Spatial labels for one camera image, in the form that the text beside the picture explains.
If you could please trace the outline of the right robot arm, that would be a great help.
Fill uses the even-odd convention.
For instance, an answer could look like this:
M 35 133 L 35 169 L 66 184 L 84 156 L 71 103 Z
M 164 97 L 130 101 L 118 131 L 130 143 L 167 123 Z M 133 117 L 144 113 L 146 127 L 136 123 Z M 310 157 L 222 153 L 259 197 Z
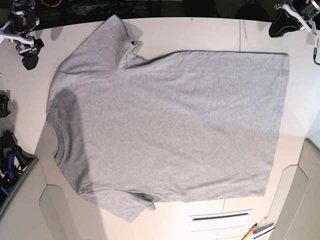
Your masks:
M 35 8 L 34 0 L 14 0 L 10 8 L 10 19 L 0 27 L 0 41 L 7 40 L 16 44 L 15 49 L 28 71 L 37 66 L 38 55 L 44 47 L 40 38 L 31 35 L 31 31 L 40 24 Z

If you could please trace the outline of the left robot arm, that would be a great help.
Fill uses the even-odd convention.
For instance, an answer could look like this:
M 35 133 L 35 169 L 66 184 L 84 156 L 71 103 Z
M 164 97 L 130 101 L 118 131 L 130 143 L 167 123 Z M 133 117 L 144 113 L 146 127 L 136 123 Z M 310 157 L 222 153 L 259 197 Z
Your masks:
M 274 5 L 277 17 L 269 27 L 271 38 L 283 37 L 286 33 L 304 31 L 316 32 L 313 18 L 320 14 L 318 0 L 285 0 Z

